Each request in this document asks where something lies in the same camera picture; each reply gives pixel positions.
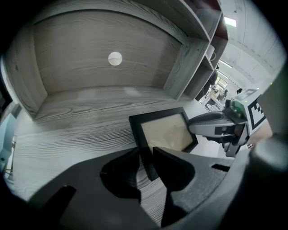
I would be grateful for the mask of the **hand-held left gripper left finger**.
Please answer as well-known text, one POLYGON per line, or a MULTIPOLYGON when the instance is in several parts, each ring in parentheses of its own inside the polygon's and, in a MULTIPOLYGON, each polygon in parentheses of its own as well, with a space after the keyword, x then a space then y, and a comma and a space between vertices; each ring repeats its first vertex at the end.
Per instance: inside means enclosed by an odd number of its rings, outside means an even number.
POLYGON ((65 230, 156 230, 141 207, 138 149, 77 163, 29 200, 48 222, 65 230))

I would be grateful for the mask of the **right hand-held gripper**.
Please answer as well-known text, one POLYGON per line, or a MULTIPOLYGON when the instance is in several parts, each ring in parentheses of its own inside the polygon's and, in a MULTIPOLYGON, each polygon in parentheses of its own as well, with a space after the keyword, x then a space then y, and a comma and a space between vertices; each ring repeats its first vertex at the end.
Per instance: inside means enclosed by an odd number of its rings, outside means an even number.
POLYGON ((225 108, 191 118, 188 128, 192 134, 206 137, 209 141, 222 143, 227 157, 235 157, 241 146, 266 121, 258 103, 262 95, 258 89, 246 89, 232 99, 227 99, 225 108))

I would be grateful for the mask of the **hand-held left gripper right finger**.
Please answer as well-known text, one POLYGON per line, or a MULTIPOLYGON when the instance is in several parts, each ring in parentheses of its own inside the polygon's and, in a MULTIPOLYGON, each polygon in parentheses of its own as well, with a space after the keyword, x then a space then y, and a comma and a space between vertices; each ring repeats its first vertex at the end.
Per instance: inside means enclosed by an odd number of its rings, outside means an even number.
POLYGON ((167 189, 162 227, 181 220, 202 205, 221 184, 233 160, 153 148, 153 165, 167 189))

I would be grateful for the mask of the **black framed picture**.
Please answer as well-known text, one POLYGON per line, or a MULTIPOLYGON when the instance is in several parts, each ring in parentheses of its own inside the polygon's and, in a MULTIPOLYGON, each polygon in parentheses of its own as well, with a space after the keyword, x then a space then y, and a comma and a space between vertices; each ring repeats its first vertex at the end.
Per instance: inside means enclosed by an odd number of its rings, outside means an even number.
POLYGON ((159 178, 153 165, 154 147, 190 153, 198 145, 196 135, 188 129, 188 121, 183 107, 129 117, 130 127, 149 180, 159 178))

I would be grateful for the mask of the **wooden shelf desk unit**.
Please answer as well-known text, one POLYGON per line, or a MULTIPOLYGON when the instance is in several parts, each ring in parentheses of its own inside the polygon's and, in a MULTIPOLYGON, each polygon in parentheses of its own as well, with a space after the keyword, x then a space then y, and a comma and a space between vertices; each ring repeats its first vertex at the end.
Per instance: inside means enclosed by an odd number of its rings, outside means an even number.
MULTIPOLYGON (((1 59, 22 107, 13 178, 25 220, 61 228, 30 198, 77 163, 138 149, 130 116, 178 107, 188 119, 204 113, 195 97, 227 42, 218 0, 55 0, 28 20, 1 59), (112 52, 120 65, 108 62, 112 52)), ((160 177, 148 179, 140 152, 136 181, 141 207, 162 230, 167 189, 160 177)), ((166 228, 208 229, 211 214, 188 223, 193 212, 166 228)))

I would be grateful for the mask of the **white mug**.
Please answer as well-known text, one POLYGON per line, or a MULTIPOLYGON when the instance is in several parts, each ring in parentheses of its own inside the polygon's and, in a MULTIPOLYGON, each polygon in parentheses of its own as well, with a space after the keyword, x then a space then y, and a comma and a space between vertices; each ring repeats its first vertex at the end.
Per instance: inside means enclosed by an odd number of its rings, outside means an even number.
POLYGON ((216 53, 215 53, 215 48, 211 44, 208 46, 207 52, 206 52, 206 57, 210 61, 214 61, 216 58, 216 53))

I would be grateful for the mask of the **light blue flat box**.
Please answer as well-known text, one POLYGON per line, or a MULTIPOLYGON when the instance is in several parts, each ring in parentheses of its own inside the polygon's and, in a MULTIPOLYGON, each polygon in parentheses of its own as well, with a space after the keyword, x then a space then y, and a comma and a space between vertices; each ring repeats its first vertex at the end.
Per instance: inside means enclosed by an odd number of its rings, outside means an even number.
POLYGON ((9 114, 0 125, 0 163, 6 163, 12 152, 16 119, 9 114))

